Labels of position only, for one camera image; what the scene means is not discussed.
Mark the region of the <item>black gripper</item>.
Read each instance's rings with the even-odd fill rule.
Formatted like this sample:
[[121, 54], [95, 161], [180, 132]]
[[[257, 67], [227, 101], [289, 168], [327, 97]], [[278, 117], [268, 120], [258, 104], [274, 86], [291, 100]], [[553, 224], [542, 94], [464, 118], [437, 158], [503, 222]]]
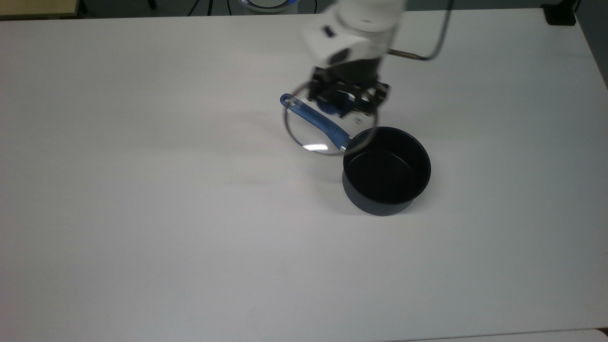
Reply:
[[379, 82], [382, 57], [354, 60], [331, 67], [315, 67], [308, 82], [307, 99], [327, 102], [325, 92], [328, 80], [337, 91], [354, 95], [354, 110], [366, 115], [376, 115], [387, 99], [391, 86]]

